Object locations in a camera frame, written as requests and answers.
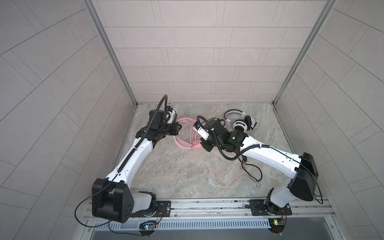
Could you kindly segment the pink headphones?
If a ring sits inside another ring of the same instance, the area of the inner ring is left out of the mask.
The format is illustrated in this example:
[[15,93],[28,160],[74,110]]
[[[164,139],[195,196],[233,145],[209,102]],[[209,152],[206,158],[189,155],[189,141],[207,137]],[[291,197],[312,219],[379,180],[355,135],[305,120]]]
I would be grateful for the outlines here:
[[190,138],[189,142],[185,142],[184,140],[181,140],[179,137],[173,136],[175,144],[184,150],[195,150],[202,148],[200,137],[198,136],[197,132],[193,129],[194,124],[197,121],[191,118],[181,118],[178,120],[179,124],[188,124],[190,125]]

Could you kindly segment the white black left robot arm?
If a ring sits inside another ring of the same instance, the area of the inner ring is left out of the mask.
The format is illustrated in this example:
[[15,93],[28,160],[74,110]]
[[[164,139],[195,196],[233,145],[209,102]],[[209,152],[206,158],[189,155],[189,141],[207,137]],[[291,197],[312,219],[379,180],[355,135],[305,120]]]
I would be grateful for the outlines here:
[[109,221],[125,223],[132,214],[152,216],[157,211],[154,193],[131,192],[131,183],[147,155],[165,136],[176,136],[182,126],[176,121],[173,107],[150,111],[148,124],[136,133],[130,151],[104,179],[92,186],[92,215]]

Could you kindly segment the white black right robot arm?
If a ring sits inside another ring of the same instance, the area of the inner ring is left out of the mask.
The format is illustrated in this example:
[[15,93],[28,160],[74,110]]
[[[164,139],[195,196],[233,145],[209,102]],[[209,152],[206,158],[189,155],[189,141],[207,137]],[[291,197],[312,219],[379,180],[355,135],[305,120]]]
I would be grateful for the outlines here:
[[296,199],[307,202],[315,199],[319,174],[311,154],[284,152],[257,141],[244,131],[229,132],[219,119],[207,120],[198,116],[193,128],[201,136],[201,145],[207,152],[216,147],[229,161],[250,157],[289,177],[287,183],[272,188],[264,200],[263,207],[268,213],[278,215]]

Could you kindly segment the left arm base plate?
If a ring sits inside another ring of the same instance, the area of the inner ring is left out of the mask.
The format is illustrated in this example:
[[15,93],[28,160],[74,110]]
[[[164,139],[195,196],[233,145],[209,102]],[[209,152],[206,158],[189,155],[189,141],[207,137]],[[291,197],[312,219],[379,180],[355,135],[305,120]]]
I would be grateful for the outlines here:
[[162,214],[162,217],[169,217],[171,211],[171,201],[157,201],[155,212],[151,211],[139,211],[131,214],[132,218],[154,218],[159,217]]

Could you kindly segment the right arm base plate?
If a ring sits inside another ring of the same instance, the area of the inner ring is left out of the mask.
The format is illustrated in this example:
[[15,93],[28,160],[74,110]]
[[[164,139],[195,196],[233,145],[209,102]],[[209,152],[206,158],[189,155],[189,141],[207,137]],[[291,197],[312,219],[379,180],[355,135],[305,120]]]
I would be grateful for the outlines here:
[[265,203],[265,199],[260,200],[249,200],[249,209],[253,216],[282,216],[292,215],[292,210],[289,204],[286,204],[283,208],[280,208],[272,202]]

